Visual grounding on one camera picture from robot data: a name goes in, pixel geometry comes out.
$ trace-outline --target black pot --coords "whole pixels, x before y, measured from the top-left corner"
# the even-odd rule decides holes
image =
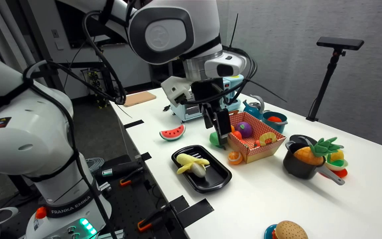
[[[297,178],[308,180],[313,178],[315,174],[319,172],[333,180],[338,185],[343,185],[345,183],[343,179],[339,178],[324,165],[325,157],[323,157],[323,163],[318,166],[307,164],[301,161],[300,159],[294,157],[294,153],[301,148],[307,147],[307,144],[289,141],[285,144],[285,146],[287,147],[288,151],[285,155],[283,164],[289,174],[292,174]]]

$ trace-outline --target red checkered basket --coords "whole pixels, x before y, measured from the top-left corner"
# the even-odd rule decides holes
[[[251,138],[243,139],[247,144],[243,144],[235,135],[228,135],[228,144],[235,151],[240,151],[243,155],[244,162],[250,163],[258,159],[272,156],[285,140],[285,136],[269,127],[267,124],[258,120],[247,112],[229,115],[232,126],[236,126],[239,122],[247,122],[250,124],[253,133]],[[264,133],[273,132],[276,135],[277,141],[262,147],[254,147],[254,142]]]

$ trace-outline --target teal kettle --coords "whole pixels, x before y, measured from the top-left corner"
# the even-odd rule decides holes
[[[259,120],[262,120],[263,110],[265,109],[265,103],[263,102],[263,99],[260,96],[250,96],[258,100],[259,102],[252,102],[247,104],[247,100],[245,100],[243,102],[243,104],[245,105],[244,112],[247,112],[250,115],[253,115],[254,117],[258,118]]]

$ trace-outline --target small teal pot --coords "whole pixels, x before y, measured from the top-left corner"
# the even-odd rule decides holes
[[[268,121],[268,118],[271,116],[280,118],[282,122]],[[273,128],[274,130],[278,131],[279,133],[282,133],[284,131],[285,125],[288,124],[287,116],[272,111],[266,111],[263,113],[262,122],[267,124],[269,127]]]

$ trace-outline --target tabletop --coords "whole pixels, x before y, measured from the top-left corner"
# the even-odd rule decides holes
[[[265,109],[288,117],[283,135],[303,134],[314,139],[337,136],[337,144],[344,146],[349,162],[346,183],[338,186],[320,174],[311,180],[289,175],[282,160],[287,153],[285,143],[270,157],[255,162],[230,165],[227,150],[209,142],[214,128],[206,129],[203,118],[185,122],[186,132],[177,141],[165,141],[161,130],[181,124],[180,119],[163,108],[169,105],[161,88],[150,90],[155,100],[131,107],[112,103],[123,124],[137,120],[144,123],[129,127],[127,132],[139,153],[148,152],[145,161],[167,201],[183,195],[190,205],[206,198],[214,211],[185,228],[190,239],[264,238],[264,231],[283,220],[302,226],[309,238],[382,238],[382,145],[357,137],[336,128],[311,122],[301,115],[265,103]],[[240,94],[241,101],[254,101]],[[232,172],[232,180],[214,192],[196,192],[177,167],[171,155],[186,146],[205,147]]]

